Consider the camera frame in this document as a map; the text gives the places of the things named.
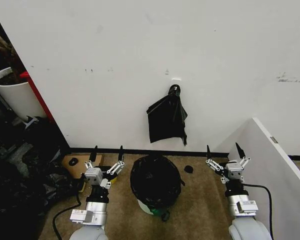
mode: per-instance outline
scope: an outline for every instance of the baseboard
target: baseboard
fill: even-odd
[[[300,155],[289,155],[289,158],[293,161],[300,161]]]
[[[69,153],[91,153],[94,148],[86,147],[70,147]],[[118,154],[119,149],[115,148],[98,148],[98,153]],[[166,156],[186,156],[186,157],[206,157],[205,151],[167,151],[167,150],[141,150],[141,149],[124,149],[125,154],[141,154],[141,155],[166,155]],[[214,158],[227,158],[228,152],[212,152]]]

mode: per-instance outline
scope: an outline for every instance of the trash can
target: trash can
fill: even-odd
[[[148,214],[168,220],[168,208],[172,206],[180,192],[181,180],[177,167],[166,157],[148,155],[133,164],[130,186],[138,199],[139,206]]]

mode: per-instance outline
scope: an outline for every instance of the black fabric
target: black fabric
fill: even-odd
[[[182,139],[184,145],[187,144],[185,119],[188,115],[182,107],[180,91],[179,85],[172,85],[168,95],[151,105],[146,111],[151,143],[177,137]]]
[[[164,156],[144,156],[136,160],[130,174],[133,194],[150,209],[167,208],[181,192],[177,167]]]

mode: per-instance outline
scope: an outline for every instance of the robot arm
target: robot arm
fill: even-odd
[[[86,198],[85,210],[72,210],[70,220],[74,223],[101,226],[105,228],[107,222],[107,205],[109,203],[108,189],[111,187],[110,179],[113,179],[114,173],[119,174],[124,168],[123,147],[120,148],[118,162],[109,170],[102,171],[99,167],[93,167],[92,162],[96,158],[97,147],[91,153],[89,161],[85,162],[86,171],[83,177],[91,187],[91,194]]]
[[[263,223],[254,219],[258,206],[256,201],[249,200],[249,194],[244,189],[242,173],[251,159],[246,157],[237,143],[236,147],[240,160],[217,163],[212,160],[207,146],[205,161],[216,174],[221,176],[221,182],[226,186],[225,196],[228,199],[229,211],[235,217],[229,227],[229,233],[233,240],[271,240],[272,237]]]

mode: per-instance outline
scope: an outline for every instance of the wooden block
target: wooden block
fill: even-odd
[[[68,154],[65,155],[63,160],[62,160],[62,166],[64,168],[66,168],[69,173],[71,174],[71,176],[74,179],[79,179],[81,177],[81,173],[85,173],[87,168],[85,166],[85,162],[87,162],[89,160],[90,154],[89,153],[74,153],[74,154]],[[71,161],[71,159],[76,158],[78,159],[78,162],[71,166],[69,165],[69,162]],[[92,165],[95,166],[102,166],[103,164],[103,155],[97,155],[95,162],[92,163]]]

